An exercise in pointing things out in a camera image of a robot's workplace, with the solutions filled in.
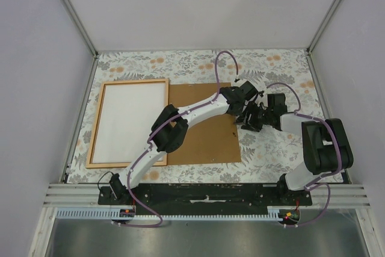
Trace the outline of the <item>brown frame backing board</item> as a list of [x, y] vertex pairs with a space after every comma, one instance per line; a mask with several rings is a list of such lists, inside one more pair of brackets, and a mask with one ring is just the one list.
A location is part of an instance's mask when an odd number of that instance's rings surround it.
[[[169, 103], [184, 107], [210, 98], [217, 92], [215, 83], [173, 84], [169, 86]], [[167, 155], [167, 164], [240, 163], [238, 130], [230, 115], [212, 117], [188, 130], [181, 147]]]

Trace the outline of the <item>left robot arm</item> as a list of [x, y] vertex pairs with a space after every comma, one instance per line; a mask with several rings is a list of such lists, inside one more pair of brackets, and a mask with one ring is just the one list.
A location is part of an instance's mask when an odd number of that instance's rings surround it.
[[246, 81], [240, 86], [218, 86], [212, 96], [191, 105], [167, 105], [151, 127], [144, 152], [121, 172], [111, 176], [112, 198], [122, 205], [130, 202], [132, 189], [138, 186], [143, 174], [163, 156], [178, 150], [193, 126], [225, 114], [238, 117], [249, 102], [262, 95], [263, 91]]

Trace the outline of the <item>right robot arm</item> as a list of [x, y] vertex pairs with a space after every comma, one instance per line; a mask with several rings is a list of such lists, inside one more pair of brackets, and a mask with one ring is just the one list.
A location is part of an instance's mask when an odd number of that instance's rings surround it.
[[277, 182], [275, 195], [282, 205], [291, 204], [297, 191], [309, 191], [322, 179], [353, 166], [353, 152], [341, 119], [291, 113], [283, 93], [268, 94], [267, 106], [249, 102], [235, 123], [248, 131], [259, 132], [271, 126], [301, 137], [303, 161]]

